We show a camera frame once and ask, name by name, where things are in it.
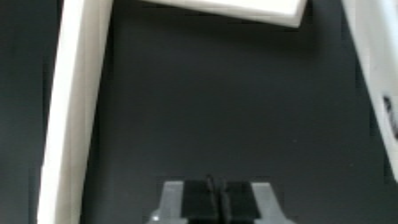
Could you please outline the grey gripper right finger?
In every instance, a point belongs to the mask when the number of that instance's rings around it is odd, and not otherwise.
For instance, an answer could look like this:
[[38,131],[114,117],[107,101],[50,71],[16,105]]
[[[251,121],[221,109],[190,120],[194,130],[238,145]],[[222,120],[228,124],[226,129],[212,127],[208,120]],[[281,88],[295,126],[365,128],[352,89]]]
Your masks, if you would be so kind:
[[226,182],[221,190],[222,224],[295,224],[269,182]]

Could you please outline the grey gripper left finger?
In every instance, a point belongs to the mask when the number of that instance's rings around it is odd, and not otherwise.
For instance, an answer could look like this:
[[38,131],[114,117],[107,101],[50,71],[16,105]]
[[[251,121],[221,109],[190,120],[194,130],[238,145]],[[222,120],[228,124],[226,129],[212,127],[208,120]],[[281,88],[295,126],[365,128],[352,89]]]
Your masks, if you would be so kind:
[[167,181],[151,224],[217,224],[215,189],[206,181]]

